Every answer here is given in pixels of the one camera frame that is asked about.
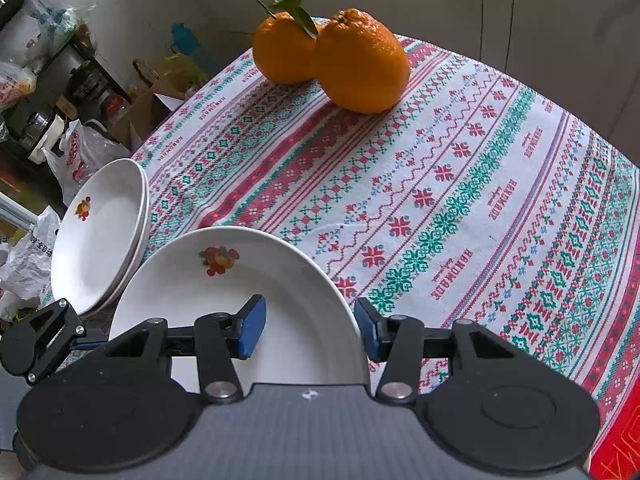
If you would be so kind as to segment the bumpy orange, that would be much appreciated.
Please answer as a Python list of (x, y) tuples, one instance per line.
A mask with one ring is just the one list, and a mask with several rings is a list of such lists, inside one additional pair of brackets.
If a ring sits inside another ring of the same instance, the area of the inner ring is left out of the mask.
[(350, 8), (322, 27), (314, 47), (316, 78), (345, 110), (380, 114), (401, 99), (410, 77), (408, 55), (396, 36), (370, 14)]

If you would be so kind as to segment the large white fruit-print plate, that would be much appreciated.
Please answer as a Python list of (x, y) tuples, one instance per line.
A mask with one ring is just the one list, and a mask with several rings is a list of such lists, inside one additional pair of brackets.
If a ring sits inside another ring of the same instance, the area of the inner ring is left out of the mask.
[(79, 315), (104, 304), (134, 258), (148, 196), (145, 172), (130, 158), (109, 162), (79, 189), (54, 243), (55, 300), (66, 300)]

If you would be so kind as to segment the patterned tablecloth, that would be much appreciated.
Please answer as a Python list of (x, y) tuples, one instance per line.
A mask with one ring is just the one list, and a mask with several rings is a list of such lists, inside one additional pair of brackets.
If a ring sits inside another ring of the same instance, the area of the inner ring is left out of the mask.
[(348, 300), (433, 326), (464, 316), (581, 384), (600, 448), (639, 381), (639, 170), (525, 84), (416, 39), (390, 112), (278, 87), (243, 54), (134, 154), (150, 246), (249, 226)]

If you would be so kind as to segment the red white plastic bag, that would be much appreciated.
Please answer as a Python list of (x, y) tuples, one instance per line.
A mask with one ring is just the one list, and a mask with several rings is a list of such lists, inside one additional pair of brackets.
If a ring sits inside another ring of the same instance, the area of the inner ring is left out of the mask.
[(62, 202), (70, 206), (80, 188), (103, 166), (115, 159), (130, 157), (122, 144), (108, 140), (98, 130), (75, 120), (54, 144), (61, 155), (42, 148), (52, 174), (62, 191)]

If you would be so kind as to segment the white plate behind gripper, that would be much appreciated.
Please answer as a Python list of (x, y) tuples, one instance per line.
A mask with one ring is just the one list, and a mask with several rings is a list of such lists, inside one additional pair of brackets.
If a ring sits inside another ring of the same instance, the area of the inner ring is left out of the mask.
[(115, 288), (111, 291), (111, 293), (103, 300), (101, 300), (96, 307), (87, 312), (87, 315), (93, 315), (99, 312), (99, 310), (104, 309), (105, 307), (112, 304), (116, 299), (122, 296), (122, 293), (126, 289), (128, 283), (134, 277), (137, 270), (139, 269), (140, 264), (142, 263), (142, 258), (144, 255), (144, 251), (146, 248), (146, 243), (149, 239), (150, 234), (150, 204), (149, 204), (149, 179), (146, 175), (145, 171), (142, 170), (142, 180), (143, 180), (143, 218), (142, 223), (139, 229), (137, 245), (134, 248), (134, 253), (129, 261), (128, 268), (124, 274), (122, 274), (122, 278), (116, 284)]

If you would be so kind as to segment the orange with leaf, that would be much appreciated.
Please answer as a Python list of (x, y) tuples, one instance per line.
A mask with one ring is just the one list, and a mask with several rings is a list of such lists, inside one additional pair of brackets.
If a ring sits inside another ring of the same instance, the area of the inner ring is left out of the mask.
[(267, 13), (253, 37), (258, 70), (274, 84), (302, 84), (316, 78), (314, 47), (323, 25), (303, 7), (304, 0), (255, 0)]

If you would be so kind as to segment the brown cardboard box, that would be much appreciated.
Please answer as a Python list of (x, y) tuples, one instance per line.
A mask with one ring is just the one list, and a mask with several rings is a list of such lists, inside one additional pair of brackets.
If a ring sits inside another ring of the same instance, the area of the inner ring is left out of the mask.
[(108, 134), (134, 152), (182, 104), (186, 95), (162, 78), (145, 90), (108, 128)]

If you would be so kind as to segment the white printed plastic bag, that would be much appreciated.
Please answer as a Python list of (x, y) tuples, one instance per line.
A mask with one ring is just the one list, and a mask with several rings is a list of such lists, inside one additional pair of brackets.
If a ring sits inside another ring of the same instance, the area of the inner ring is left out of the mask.
[(1, 263), (1, 321), (16, 322), (27, 310), (39, 310), (53, 301), (51, 263), (61, 220), (47, 206), (36, 224), (14, 246)]

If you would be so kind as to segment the red cardboard box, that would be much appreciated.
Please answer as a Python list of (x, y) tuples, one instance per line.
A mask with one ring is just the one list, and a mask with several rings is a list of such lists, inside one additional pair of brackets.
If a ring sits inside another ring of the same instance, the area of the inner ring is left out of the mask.
[(593, 454), (589, 472), (595, 479), (633, 479), (640, 468), (639, 382), (635, 382), (612, 429)]

